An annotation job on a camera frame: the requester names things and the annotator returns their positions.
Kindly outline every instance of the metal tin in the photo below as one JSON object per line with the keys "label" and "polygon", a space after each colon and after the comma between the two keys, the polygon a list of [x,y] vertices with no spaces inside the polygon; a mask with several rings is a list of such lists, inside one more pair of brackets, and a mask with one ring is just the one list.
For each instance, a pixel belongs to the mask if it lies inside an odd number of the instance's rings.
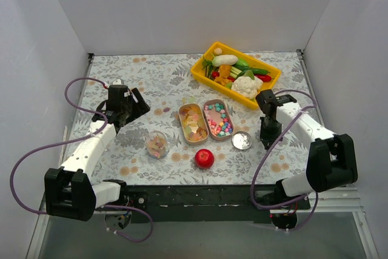
{"label": "metal tin", "polygon": [[252,146],[251,136],[242,130],[232,135],[232,145],[239,150],[247,150]]}
{"label": "metal tin", "polygon": [[227,108],[226,104],[222,100],[220,100],[220,99],[213,99],[213,100],[209,100],[209,101],[205,102],[205,104],[204,104],[204,106],[202,108],[202,113],[204,115],[204,119],[205,119],[205,122],[207,124],[207,129],[209,130],[209,135],[212,137],[212,139],[214,139],[216,141],[224,141],[226,139],[231,138],[233,133],[232,133],[232,135],[228,135],[228,136],[215,136],[214,134],[212,134],[212,131],[211,131],[211,128],[210,128],[210,124],[206,120],[205,106],[209,106],[209,105],[214,104],[214,103],[220,103],[220,104],[222,104],[224,106],[226,117],[229,119],[229,123],[232,126],[232,129],[234,129],[235,127],[234,127],[234,125],[232,123],[232,120],[230,119],[228,108]]}
{"label": "metal tin", "polygon": [[[184,132],[184,125],[183,125],[184,123],[183,123],[183,120],[182,120],[181,111],[184,110],[186,107],[196,107],[198,109],[199,119],[203,123],[204,130],[205,130],[205,132],[207,134],[205,138],[203,138],[203,139],[201,139],[199,141],[190,141],[190,139],[186,136],[186,134]],[[183,106],[181,106],[179,108],[178,115],[179,115],[179,120],[181,121],[181,125],[182,125],[183,137],[184,137],[184,140],[186,141],[187,144],[189,144],[189,145],[199,145],[199,144],[203,144],[204,142],[207,141],[207,139],[209,137],[209,130],[207,129],[206,120],[203,117],[202,110],[201,110],[199,105],[197,105],[195,103],[185,104],[185,105],[183,105]]]}

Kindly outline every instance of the yellow tray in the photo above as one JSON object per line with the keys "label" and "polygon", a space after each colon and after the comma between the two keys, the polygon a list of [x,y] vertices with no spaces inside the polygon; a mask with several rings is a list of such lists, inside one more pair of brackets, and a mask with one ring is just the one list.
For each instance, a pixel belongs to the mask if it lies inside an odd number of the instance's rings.
{"label": "yellow tray", "polygon": [[[213,56],[212,53],[215,48],[221,48],[223,55],[235,55],[240,59],[245,60],[250,67],[254,68],[260,68],[260,69],[266,69],[270,73],[268,74],[271,76],[272,80],[271,82],[264,82],[261,90],[265,89],[271,89],[277,80],[280,77],[281,71],[275,67],[272,67],[262,61],[259,61],[255,58],[252,58],[251,56],[245,55],[244,53],[241,53],[233,48],[228,47],[227,45],[221,44],[220,42],[215,42],[203,55],[206,60],[212,60]],[[246,107],[249,107],[250,109],[258,109],[259,105],[256,101],[249,100],[248,98],[242,96],[241,94],[234,92],[217,82],[212,81],[209,78],[205,77],[205,70],[202,69],[202,62],[203,57],[201,57],[197,63],[192,67],[191,73],[195,79],[197,79],[199,82],[211,87],[212,89],[215,89],[222,94],[225,94],[226,96],[229,96],[230,98],[233,98],[234,100],[238,101],[239,103],[245,105]]]}

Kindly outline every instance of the black metal frame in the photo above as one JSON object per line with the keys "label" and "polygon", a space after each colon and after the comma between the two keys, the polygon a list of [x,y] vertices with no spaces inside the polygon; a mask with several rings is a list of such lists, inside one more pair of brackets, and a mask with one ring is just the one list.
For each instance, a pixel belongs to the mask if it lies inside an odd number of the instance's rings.
{"label": "black metal frame", "polygon": [[[272,204],[263,197],[273,193],[274,188],[273,184],[256,185],[257,202]],[[250,200],[249,191],[250,185],[126,186],[120,197],[129,199],[131,206],[146,211],[155,222],[253,221],[270,224],[270,211],[258,210]],[[309,201],[298,202],[298,209],[310,209]],[[131,223],[147,222],[147,217],[132,213]]]}

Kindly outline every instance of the red apple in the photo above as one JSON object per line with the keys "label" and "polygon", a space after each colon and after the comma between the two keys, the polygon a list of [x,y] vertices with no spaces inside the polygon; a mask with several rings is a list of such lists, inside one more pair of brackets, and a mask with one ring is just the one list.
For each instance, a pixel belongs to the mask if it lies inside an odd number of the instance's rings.
{"label": "red apple", "polygon": [[213,153],[207,149],[201,149],[195,154],[195,164],[202,169],[209,169],[214,163]]}

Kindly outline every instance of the table surface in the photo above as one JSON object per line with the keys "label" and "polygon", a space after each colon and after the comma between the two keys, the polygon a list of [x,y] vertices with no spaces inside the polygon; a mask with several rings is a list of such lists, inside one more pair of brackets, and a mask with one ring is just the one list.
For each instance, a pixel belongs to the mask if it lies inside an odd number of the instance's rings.
{"label": "table surface", "polygon": [[[273,88],[298,89],[309,92],[302,65],[296,53],[250,52],[282,71]],[[242,104],[200,84],[190,74],[190,68],[200,54],[96,56],[89,76],[112,82],[121,78],[131,88],[137,87],[151,111],[120,130],[98,161],[92,184],[104,179],[120,179],[131,185],[145,184],[250,184],[260,159],[265,154],[259,142],[260,110],[250,110]],[[304,95],[293,93],[301,106],[311,104]],[[107,91],[98,83],[89,81],[85,87],[81,106],[96,109],[107,98]],[[178,119],[178,109],[187,103],[202,106],[207,100],[221,99],[228,107],[235,130],[245,130],[252,136],[249,150],[235,149],[230,139],[215,141],[210,137],[202,145],[186,144]],[[310,114],[318,120],[315,109]],[[88,134],[92,115],[79,112],[70,138]],[[162,160],[151,158],[145,149],[145,138],[153,130],[167,136],[170,152]],[[67,149],[69,156],[76,148]],[[202,148],[211,150],[215,163],[209,170],[201,170],[193,163],[195,153]],[[257,183],[274,183],[306,169],[307,149],[291,133],[285,135],[263,166]]]}

